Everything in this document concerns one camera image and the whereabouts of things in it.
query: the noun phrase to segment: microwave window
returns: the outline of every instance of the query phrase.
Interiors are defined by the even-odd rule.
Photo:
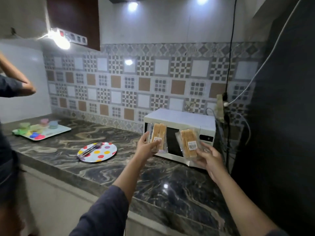
[[[144,131],[147,131],[148,124],[145,123],[144,125]],[[179,130],[171,127],[167,127],[166,129],[166,141],[167,141],[167,149],[170,154],[181,156],[183,157],[183,154],[180,150],[179,144],[177,142],[175,133],[177,133]]]

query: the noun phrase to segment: tile backsplash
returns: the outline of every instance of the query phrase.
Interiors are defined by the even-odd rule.
[[[232,44],[229,101],[254,76],[264,46]],[[159,108],[196,114],[214,108],[225,92],[229,43],[112,44],[101,52],[45,52],[44,60],[53,112],[141,133],[144,116]],[[246,116],[254,87],[230,107],[232,141],[243,129],[235,113]]]

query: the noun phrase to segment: bright light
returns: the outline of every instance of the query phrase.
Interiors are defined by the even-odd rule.
[[[133,62],[132,62],[131,59],[126,59],[126,60],[125,60],[125,64],[126,64],[126,65],[132,65],[132,63],[133,63]]]
[[[136,2],[130,2],[128,4],[128,11],[135,11],[137,9],[138,3]]]
[[[66,37],[60,36],[59,33],[55,31],[50,31],[48,33],[48,37],[50,39],[53,39],[53,41],[59,48],[64,50],[68,50],[70,48],[70,41]]]
[[[203,5],[207,2],[208,0],[197,0],[199,5]]]

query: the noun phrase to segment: dark sleeve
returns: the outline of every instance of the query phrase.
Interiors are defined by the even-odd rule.
[[[16,97],[21,89],[22,82],[0,75],[0,97]]]
[[[129,203],[125,193],[111,186],[81,216],[69,236],[123,236]]]
[[[272,230],[269,233],[266,234],[266,236],[289,236],[285,231],[283,230]]]

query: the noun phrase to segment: barcode label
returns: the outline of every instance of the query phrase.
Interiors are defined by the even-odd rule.
[[[153,141],[154,141],[154,142],[157,141],[157,140],[162,140],[162,138],[158,138],[158,137],[154,137],[154,138],[153,138]]]
[[[187,142],[187,143],[188,143],[188,148],[189,148],[190,151],[197,149],[197,143],[196,143],[196,141]]]

